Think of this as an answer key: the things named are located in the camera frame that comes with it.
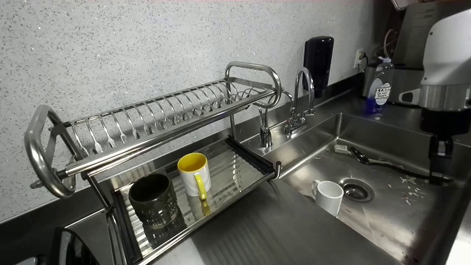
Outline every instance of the bottle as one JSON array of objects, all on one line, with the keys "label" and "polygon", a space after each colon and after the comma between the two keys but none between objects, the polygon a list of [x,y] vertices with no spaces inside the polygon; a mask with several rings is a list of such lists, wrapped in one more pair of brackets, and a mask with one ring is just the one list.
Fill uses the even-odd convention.
[{"label": "bottle", "polygon": [[379,113],[383,110],[383,106],[386,104],[391,92],[392,85],[389,82],[391,69],[395,67],[391,57],[380,57],[382,63],[377,66],[376,76],[371,82],[367,101],[366,101],[366,110],[367,113]]}]

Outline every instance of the wall socket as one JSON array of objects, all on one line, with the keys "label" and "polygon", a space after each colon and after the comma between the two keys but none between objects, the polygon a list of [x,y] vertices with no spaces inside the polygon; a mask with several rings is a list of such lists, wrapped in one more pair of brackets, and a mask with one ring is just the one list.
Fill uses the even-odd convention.
[{"label": "wall socket", "polygon": [[354,69],[361,69],[363,60],[367,57],[364,48],[357,48],[355,57],[354,57]]}]

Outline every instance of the kitchen sink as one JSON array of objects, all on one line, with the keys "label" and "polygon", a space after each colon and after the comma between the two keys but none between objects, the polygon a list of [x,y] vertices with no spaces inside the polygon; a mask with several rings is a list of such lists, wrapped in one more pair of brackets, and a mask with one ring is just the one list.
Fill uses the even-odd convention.
[{"label": "kitchen sink", "polygon": [[439,184],[361,163],[345,151],[355,147],[368,157],[427,176],[429,139],[420,129],[339,113],[270,156],[285,163],[282,179],[313,201],[315,179],[342,184],[346,194],[338,218],[398,262],[445,263],[469,201],[471,148],[455,145],[454,181]]}]

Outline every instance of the white cup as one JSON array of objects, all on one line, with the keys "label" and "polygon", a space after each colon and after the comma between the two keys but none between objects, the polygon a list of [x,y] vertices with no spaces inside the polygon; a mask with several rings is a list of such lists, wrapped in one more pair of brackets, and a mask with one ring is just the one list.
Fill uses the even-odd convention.
[{"label": "white cup", "polygon": [[179,160],[177,167],[187,194],[207,200],[211,188],[208,157],[204,153],[189,153]]},{"label": "white cup", "polygon": [[313,187],[315,203],[338,216],[342,206],[343,188],[333,181],[315,181]]}]

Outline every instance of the black cup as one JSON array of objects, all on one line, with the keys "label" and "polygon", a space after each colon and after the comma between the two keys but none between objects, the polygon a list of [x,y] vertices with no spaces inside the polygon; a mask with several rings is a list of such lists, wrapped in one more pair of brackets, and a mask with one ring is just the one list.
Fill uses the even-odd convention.
[{"label": "black cup", "polygon": [[136,181],[130,190],[130,201],[145,225],[164,228],[177,220],[177,195],[167,175],[151,173]]}]

